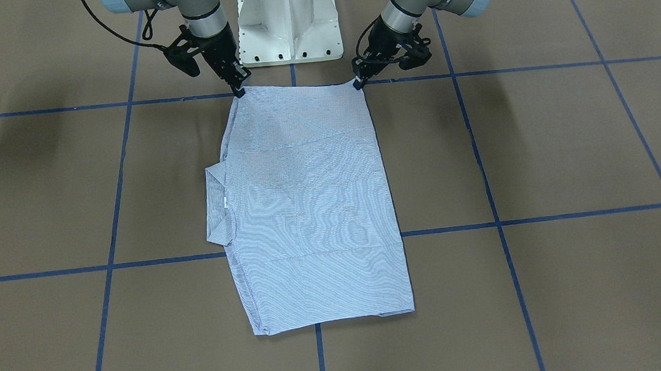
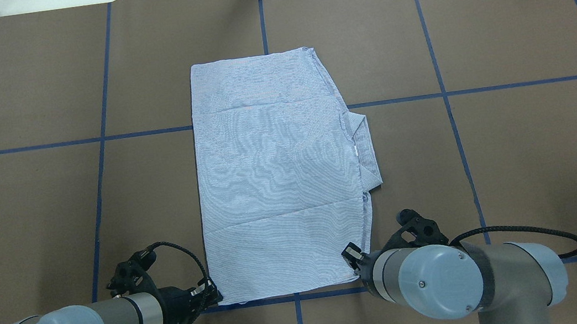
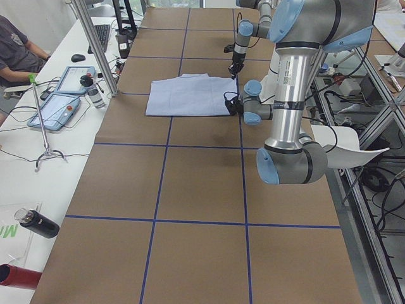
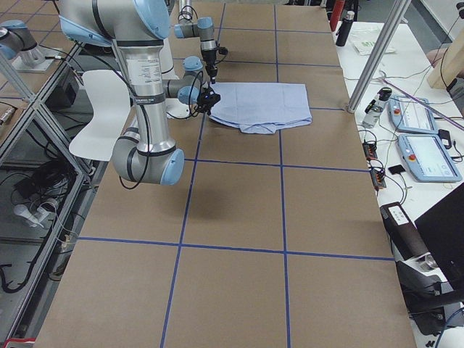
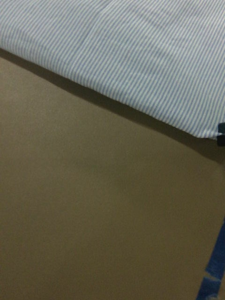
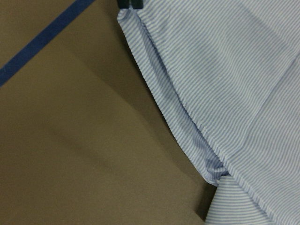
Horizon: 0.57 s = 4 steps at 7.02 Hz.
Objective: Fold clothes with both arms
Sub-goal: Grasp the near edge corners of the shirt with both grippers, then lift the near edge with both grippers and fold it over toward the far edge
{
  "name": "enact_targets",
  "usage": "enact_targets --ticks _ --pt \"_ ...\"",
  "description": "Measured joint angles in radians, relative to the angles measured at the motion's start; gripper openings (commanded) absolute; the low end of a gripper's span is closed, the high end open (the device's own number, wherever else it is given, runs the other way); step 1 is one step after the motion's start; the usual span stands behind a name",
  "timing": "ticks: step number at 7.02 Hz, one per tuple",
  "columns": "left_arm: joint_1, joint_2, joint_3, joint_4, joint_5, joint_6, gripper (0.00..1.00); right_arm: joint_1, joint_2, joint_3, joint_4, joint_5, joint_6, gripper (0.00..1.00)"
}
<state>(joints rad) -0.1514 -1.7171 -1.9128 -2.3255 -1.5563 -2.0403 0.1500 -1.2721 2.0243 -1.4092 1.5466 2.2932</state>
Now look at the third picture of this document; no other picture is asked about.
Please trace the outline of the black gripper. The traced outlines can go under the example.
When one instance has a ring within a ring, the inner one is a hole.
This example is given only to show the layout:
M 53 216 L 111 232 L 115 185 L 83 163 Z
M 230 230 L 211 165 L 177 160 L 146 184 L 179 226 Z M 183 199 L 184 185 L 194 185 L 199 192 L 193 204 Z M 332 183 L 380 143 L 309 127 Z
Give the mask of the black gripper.
M 244 114 L 243 103 L 238 99 L 228 101 L 228 112 L 230 116 L 242 116 Z
M 246 57 L 245 53 L 238 53 L 238 52 L 233 53 L 232 63 L 228 67 L 228 71 L 231 72 L 232 79 L 235 79 L 237 76 L 237 72 L 240 72 L 243 69 L 245 57 Z

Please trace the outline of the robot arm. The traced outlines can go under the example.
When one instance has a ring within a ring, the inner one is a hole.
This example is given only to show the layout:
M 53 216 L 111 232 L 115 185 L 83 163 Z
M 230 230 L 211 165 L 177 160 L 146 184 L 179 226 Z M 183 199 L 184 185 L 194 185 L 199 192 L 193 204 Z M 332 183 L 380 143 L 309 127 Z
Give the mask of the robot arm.
M 258 173 L 268 184 L 307 184 L 320 179 L 327 153 L 301 130 L 311 60 L 318 51 L 334 53 L 366 44 L 371 37 L 376 1 L 238 1 L 259 11 L 258 23 L 241 20 L 229 72 L 244 66 L 252 37 L 272 41 L 279 57 L 275 99 L 264 104 L 261 83 L 250 80 L 241 95 L 248 125 L 271 120 L 269 138 L 256 155 Z
M 244 67 L 246 53 L 249 48 L 251 37 L 266 39 L 270 31 L 271 12 L 277 7 L 277 1 L 251 1 L 240 0 L 235 2 L 238 7 L 258 10 L 259 22 L 254 23 L 247 19 L 242 19 L 238 23 L 235 42 L 229 45 L 233 52 L 232 63 L 228 67 L 228 71 L 232 79 L 235 79 L 238 73 Z

